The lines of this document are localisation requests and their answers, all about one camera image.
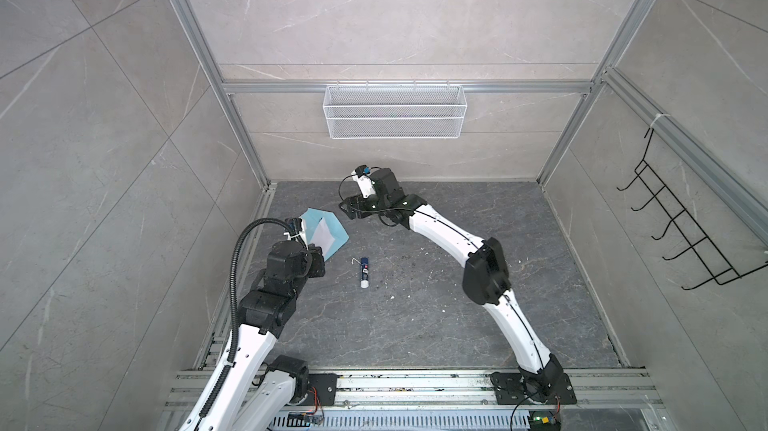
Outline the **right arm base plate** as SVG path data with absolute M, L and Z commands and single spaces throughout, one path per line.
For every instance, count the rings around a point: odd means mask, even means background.
M 499 405 L 575 405 L 578 402 L 570 377 L 565 373 L 547 385 L 521 373 L 494 372 L 490 381 Z

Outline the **white letter paper blue border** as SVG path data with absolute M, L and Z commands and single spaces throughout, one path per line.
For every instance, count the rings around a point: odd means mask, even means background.
M 321 247 L 325 254 L 331 254 L 336 242 L 336 228 L 335 218 L 321 218 L 313 233 L 312 243 Z

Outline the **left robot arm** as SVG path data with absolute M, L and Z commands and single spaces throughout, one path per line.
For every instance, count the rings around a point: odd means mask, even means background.
M 309 279 L 325 275 L 322 249 L 297 241 L 275 244 L 263 282 L 236 306 L 234 330 L 214 373 L 182 430 L 268 430 L 288 404 L 301 404 L 309 393 L 305 361 L 280 355 L 267 366 L 251 398 L 248 390 L 262 363 L 296 310 Z

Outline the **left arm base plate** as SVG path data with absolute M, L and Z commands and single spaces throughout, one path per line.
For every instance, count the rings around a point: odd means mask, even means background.
M 306 394 L 302 406 L 315 406 L 315 398 L 319 405 L 333 406 L 335 404 L 339 375 L 334 373 L 310 373 L 307 379 Z

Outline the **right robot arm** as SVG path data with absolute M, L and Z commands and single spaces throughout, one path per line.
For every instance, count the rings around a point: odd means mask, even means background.
M 342 179 L 349 180 L 359 192 L 340 198 L 339 208 L 348 218 L 377 216 L 385 225 L 401 225 L 451 255 L 463 267 L 465 295 L 491 315 L 508 341 L 525 395 L 538 402 L 550 400 L 566 374 L 517 302 L 501 243 L 471 234 L 420 196 L 405 193 L 389 168 L 360 165 Z

